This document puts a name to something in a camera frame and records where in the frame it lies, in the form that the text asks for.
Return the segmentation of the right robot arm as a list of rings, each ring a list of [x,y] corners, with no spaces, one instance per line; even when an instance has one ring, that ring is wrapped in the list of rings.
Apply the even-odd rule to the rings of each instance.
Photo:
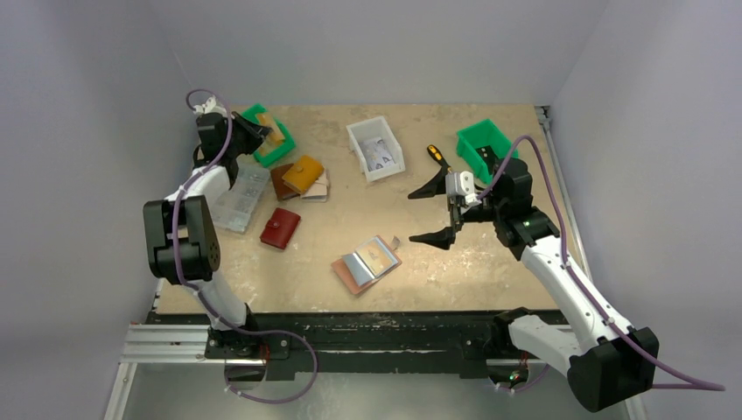
[[[493,224],[500,243],[544,286],[570,325],[563,332],[533,311],[517,308],[491,324],[487,352],[533,354],[561,373],[577,401],[590,412],[650,390],[659,340],[648,327],[635,328],[602,297],[562,248],[550,217],[533,204],[533,179],[526,163],[512,158],[494,188],[482,199],[469,171],[454,171],[434,146],[429,153],[441,167],[430,181],[409,194],[417,200],[443,194],[450,224],[435,233],[411,236],[412,242],[447,250],[467,223]]]

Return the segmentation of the gold card with black stripe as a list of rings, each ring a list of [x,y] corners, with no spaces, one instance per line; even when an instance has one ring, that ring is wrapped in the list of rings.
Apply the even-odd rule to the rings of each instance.
[[[277,121],[273,117],[273,115],[269,112],[263,112],[256,114],[255,117],[259,124],[269,126],[273,129],[273,132],[270,134],[270,139],[273,142],[273,148],[281,146],[284,143],[285,136],[279,128]]]

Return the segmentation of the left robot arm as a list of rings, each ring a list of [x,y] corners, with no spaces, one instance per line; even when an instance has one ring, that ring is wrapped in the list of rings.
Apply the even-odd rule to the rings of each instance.
[[[209,205],[234,186],[237,158],[257,151],[272,129],[220,112],[199,115],[196,125],[199,144],[191,176],[167,198],[143,206],[150,271],[193,294],[209,317],[214,346],[248,358],[263,339],[249,306],[220,273],[221,247]]]

